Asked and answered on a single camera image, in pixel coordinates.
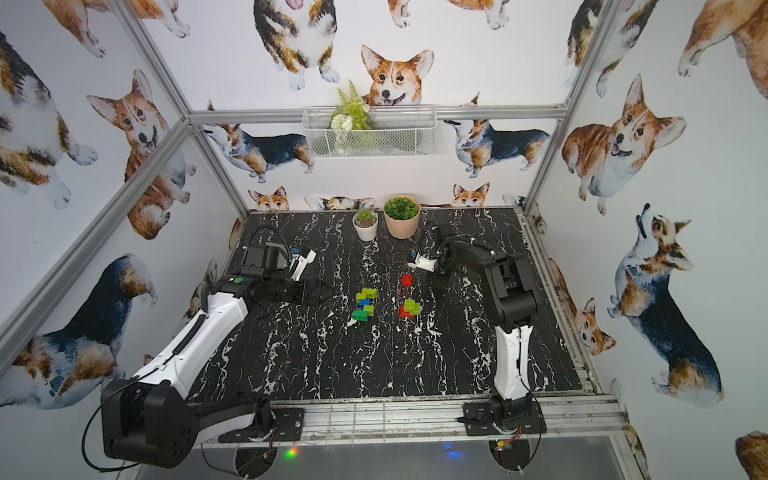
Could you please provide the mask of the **dark green lego brick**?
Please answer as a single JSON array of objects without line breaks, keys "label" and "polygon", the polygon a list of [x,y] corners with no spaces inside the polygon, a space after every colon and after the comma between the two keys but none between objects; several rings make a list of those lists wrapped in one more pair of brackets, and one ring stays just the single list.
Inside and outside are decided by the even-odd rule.
[{"label": "dark green lego brick", "polygon": [[365,310],[355,310],[352,312],[352,319],[356,322],[367,322],[369,314]]}]

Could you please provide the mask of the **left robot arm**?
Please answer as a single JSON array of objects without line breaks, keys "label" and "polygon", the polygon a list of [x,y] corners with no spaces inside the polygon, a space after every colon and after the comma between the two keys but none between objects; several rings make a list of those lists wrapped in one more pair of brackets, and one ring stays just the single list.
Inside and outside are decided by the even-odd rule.
[{"label": "left robot arm", "polygon": [[101,420],[103,449],[124,468],[140,464],[173,468],[199,444],[236,432],[271,440],[278,420],[264,394],[236,393],[195,402],[191,388],[222,342],[259,302],[316,306],[329,285],[302,274],[315,250],[292,247],[273,226],[256,227],[235,265],[202,295],[194,318],[147,365],[111,382],[94,416]]}]

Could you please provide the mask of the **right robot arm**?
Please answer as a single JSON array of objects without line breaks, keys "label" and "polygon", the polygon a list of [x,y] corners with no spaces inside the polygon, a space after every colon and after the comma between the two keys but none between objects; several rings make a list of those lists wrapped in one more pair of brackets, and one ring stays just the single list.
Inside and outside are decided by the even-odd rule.
[{"label": "right robot arm", "polygon": [[434,269],[439,276],[465,270],[474,274],[482,292],[483,313],[496,335],[496,370],[489,400],[466,403],[457,421],[469,436],[518,434],[526,427],[545,431],[541,407],[528,379],[528,351],[533,323],[542,305],[533,271],[522,253],[506,253],[445,225],[428,226],[424,235],[436,246]]}]

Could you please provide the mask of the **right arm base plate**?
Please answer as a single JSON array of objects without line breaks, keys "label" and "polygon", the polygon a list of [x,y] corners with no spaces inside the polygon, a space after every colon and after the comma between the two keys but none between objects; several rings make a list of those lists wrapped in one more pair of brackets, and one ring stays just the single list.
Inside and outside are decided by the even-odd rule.
[{"label": "right arm base plate", "polygon": [[510,405],[498,404],[494,399],[464,403],[457,421],[464,426],[469,437],[512,436],[518,430],[523,434],[547,432],[540,406],[526,399]]}]

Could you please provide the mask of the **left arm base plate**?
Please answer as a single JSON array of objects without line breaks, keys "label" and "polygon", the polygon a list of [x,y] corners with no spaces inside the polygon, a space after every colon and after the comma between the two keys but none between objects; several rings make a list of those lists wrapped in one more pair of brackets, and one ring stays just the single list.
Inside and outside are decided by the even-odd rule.
[{"label": "left arm base plate", "polygon": [[246,428],[218,437],[219,443],[287,441],[301,439],[305,417],[303,408],[262,409]]}]

